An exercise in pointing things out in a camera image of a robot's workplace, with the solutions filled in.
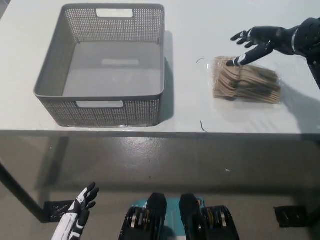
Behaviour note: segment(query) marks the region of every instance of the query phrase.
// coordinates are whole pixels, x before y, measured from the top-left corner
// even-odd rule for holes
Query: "table leg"
[[[50,221],[45,211],[21,187],[1,162],[0,181],[41,223],[48,223]]]
[[[0,161],[1,183],[39,220],[41,223],[59,222],[71,204],[70,201],[46,201],[41,208],[22,188]]]

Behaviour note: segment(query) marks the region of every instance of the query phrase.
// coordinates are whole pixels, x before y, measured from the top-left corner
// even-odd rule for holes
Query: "white robotic hand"
[[[62,216],[51,240],[79,240],[88,221],[90,211],[96,205],[93,201],[99,192],[93,182],[75,199],[65,215]]]

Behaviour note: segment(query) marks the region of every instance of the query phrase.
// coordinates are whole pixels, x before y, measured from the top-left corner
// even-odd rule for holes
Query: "basket bottom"
[[[73,53],[65,97],[138,97],[163,91],[161,45],[82,42]]]

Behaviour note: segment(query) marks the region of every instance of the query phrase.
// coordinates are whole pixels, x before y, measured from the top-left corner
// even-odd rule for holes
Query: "basket handle hole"
[[[134,11],[132,9],[106,9],[99,8],[95,10],[99,18],[132,18]]]
[[[76,104],[81,109],[115,109],[123,108],[123,101],[77,101]]]

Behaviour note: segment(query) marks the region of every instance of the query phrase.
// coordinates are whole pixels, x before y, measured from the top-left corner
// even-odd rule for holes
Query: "gray plastic basket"
[[[63,127],[157,125],[164,33],[162,5],[65,5],[34,94]]]

